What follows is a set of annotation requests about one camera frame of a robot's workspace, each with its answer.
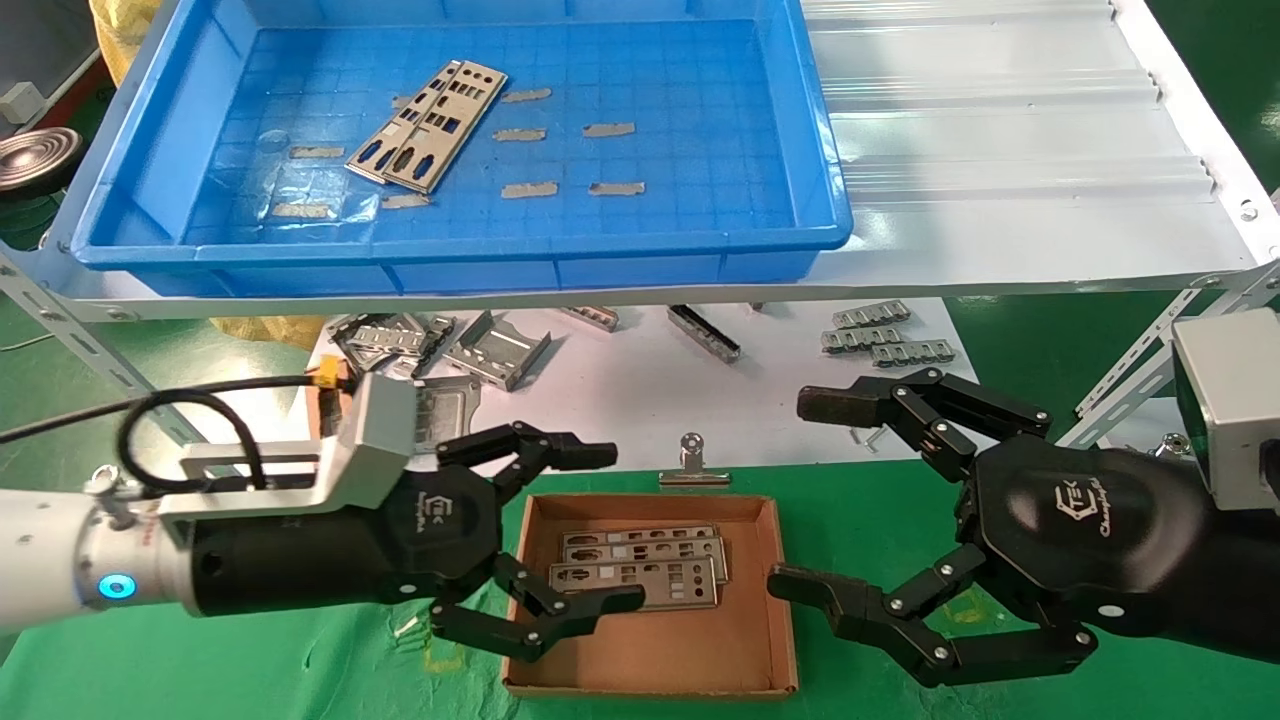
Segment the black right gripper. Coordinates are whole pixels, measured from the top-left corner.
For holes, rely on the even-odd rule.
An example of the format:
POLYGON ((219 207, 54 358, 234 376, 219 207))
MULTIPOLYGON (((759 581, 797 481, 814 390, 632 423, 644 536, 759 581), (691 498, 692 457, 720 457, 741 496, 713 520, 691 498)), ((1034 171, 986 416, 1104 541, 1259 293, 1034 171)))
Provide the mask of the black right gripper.
POLYGON ((883 651, 924 688, 1073 673, 1097 647, 1082 624, 1277 661, 1277 516, 1219 509, 1193 462, 1051 445, 1046 410, 932 368, 805 386, 796 410, 884 427, 946 480, 968 479, 957 538, 973 544, 895 591, 787 564, 767 578, 772 597, 819 609, 835 637, 883 651), (964 428, 1006 441, 978 454, 964 428), (978 577, 1036 628, 931 629, 978 577))

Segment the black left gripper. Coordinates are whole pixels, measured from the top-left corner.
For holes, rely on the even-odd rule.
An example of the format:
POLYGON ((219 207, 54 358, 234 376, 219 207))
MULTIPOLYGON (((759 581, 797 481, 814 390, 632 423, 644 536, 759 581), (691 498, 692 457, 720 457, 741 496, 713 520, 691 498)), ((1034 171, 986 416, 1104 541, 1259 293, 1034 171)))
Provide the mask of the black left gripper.
POLYGON ((636 612, 646 592, 553 589, 499 553, 500 505, 547 469, 599 470, 617 459, 614 443, 515 421, 439 443, 436 460, 447 468, 404 473, 376 509, 198 521, 191 546, 195 607, 225 616, 438 598, 430 607, 434 637, 534 664, 557 642, 593 634, 600 618, 636 612), (515 460, 489 480, 467 469, 508 455, 515 460), (456 603, 490 575, 529 623, 456 603))

